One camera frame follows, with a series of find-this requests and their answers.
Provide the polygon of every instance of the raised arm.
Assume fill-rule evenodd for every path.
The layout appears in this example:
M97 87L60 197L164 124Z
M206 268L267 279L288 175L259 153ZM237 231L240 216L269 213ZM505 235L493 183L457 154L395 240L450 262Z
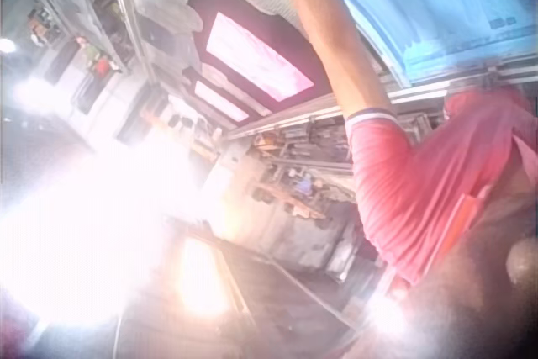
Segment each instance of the raised arm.
M355 21L343 0L293 0L321 59L344 117L392 105L367 57Z

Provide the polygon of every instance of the window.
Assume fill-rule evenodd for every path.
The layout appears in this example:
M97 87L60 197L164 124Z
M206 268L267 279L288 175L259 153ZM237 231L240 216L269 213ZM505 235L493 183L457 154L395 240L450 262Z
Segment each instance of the window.
M314 84L273 48L218 13L207 51L281 102Z
M247 114L241 108L228 101L226 98L211 90L202 82L196 82L194 94L199 96L207 103L211 104L213 107L218 109L218 111L228 115L235 122L241 122L249 118L249 114Z

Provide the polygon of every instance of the red shirt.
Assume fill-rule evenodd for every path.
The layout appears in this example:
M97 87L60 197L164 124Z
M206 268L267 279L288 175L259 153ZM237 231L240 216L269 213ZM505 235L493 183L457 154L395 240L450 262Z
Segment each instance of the red shirt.
M365 235L411 283L424 276L456 207L496 183L513 148L538 178L538 120L502 93L483 94L415 147L387 111L362 111L346 125Z

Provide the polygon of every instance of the man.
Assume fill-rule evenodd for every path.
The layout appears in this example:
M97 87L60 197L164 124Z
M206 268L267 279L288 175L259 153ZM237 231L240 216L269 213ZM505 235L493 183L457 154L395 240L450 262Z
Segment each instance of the man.
M458 106L413 147L343 0L293 2L346 119L365 234L416 284L449 250L447 237L458 240L496 201L534 192L538 122L506 92L492 92Z

